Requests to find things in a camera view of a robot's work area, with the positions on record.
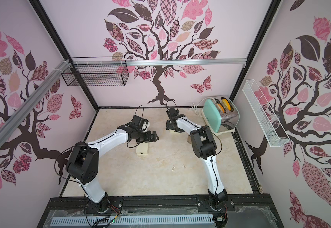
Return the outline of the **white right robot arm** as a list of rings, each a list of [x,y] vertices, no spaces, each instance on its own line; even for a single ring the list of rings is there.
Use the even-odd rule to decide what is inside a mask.
[[[215,210],[223,207],[228,201],[228,195],[217,168],[217,145],[210,128],[207,125],[195,124],[175,108],[168,108],[166,113],[169,118],[166,129],[177,133],[187,133],[190,136],[194,154],[204,164],[211,207]]]

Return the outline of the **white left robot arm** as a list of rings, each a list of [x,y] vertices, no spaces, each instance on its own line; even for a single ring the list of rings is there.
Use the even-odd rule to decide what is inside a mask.
[[[137,145],[152,143],[159,140],[155,131],[119,126],[113,133],[92,142],[78,142],[72,147],[71,155],[66,165],[66,171],[76,179],[90,203],[97,212],[106,212],[109,208],[108,194],[101,187],[97,177],[99,159],[115,147],[135,140]]]

